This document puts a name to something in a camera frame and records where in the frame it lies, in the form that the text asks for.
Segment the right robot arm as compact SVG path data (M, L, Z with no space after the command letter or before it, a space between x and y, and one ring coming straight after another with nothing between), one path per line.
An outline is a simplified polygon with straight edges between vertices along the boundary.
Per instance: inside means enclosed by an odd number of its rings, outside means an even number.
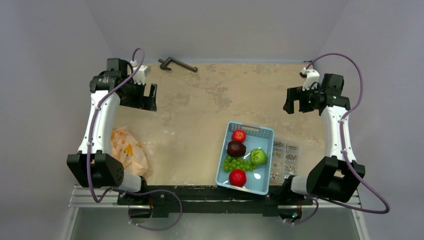
M280 196L288 204L294 203L300 195L346 203L360 184L356 176L364 177L366 170L356 162L350 144L346 114L351 106L349 98L342 96L344 78L326 73L322 83L318 83L319 73L308 69L303 69L300 76L304 83L287 89L283 110L293 114L294 102L298 101L300 112L318 111L325 129L325 151L307 177L291 175ZM345 124L343 129L340 129L341 124Z

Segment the orange banana print plastic bag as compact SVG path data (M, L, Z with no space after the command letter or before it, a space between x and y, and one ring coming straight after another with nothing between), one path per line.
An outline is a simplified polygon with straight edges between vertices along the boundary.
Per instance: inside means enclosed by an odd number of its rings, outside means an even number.
M111 155L122 163L124 170L137 176L148 172L149 165L143 147L126 127L112 129L110 145Z

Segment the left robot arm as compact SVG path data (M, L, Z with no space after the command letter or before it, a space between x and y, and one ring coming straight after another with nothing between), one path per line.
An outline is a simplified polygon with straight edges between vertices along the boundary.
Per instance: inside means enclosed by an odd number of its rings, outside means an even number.
M157 85L151 84L149 95L144 94L149 69L135 60L107 60L106 70L89 82L90 113L82 142L77 152L66 159L68 168L82 187L130 192L130 199L138 205L149 199L149 191L143 187L144 178L127 172L112 156L111 136L119 106L157 110Z

